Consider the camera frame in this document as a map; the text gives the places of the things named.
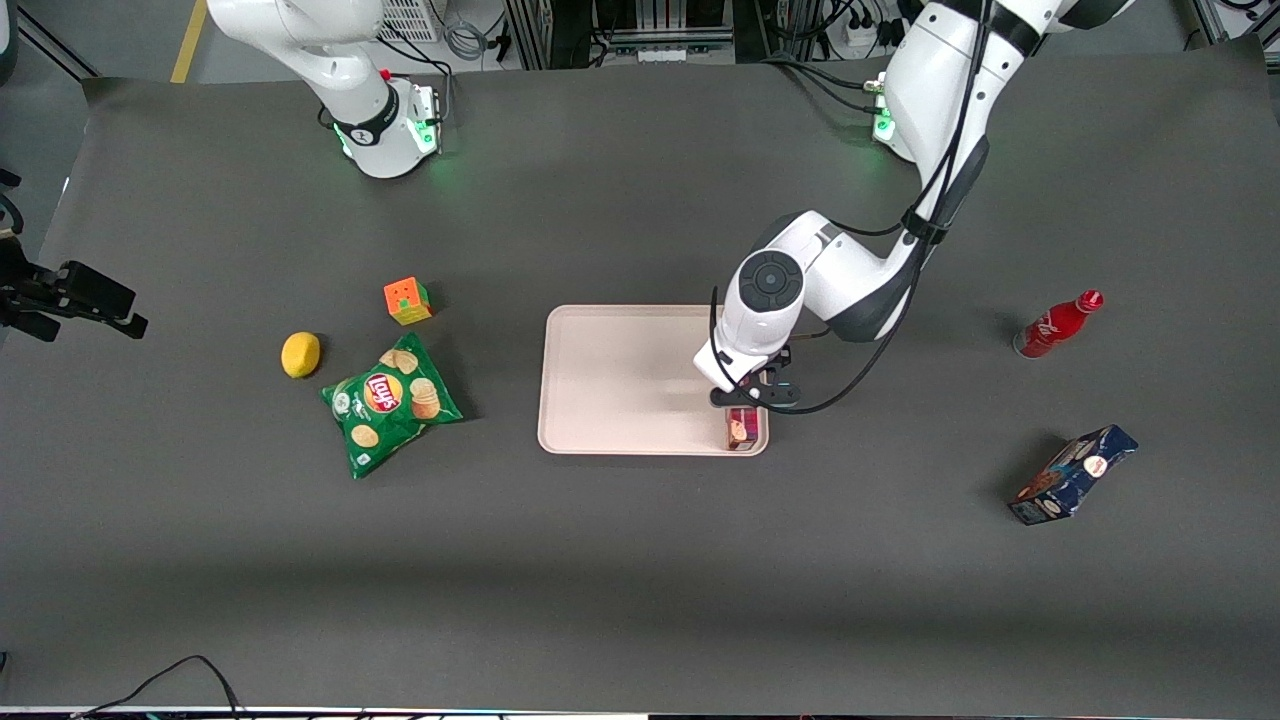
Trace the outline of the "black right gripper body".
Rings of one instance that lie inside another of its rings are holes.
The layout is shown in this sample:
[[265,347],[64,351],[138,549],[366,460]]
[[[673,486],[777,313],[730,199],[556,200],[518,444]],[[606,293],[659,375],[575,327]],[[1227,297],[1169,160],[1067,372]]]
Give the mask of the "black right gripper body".
[[60,323],[44,313],[52,307],[44,270],[28,261],[19,240],[1,241],[1,325],[40,341],[54,341]]

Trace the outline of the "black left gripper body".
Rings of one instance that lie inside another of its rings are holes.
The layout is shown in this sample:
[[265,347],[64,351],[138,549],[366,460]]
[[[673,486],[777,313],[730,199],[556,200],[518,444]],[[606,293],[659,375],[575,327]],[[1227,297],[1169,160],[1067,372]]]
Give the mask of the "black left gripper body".
[[713,407],[759,407],[764,410],[790,410],[801,400],[801,391],[795,384],[781,378],[780,373],[792,361],[790,345],[781,350],[760,369],[740,378],[733,389],[710,391]]

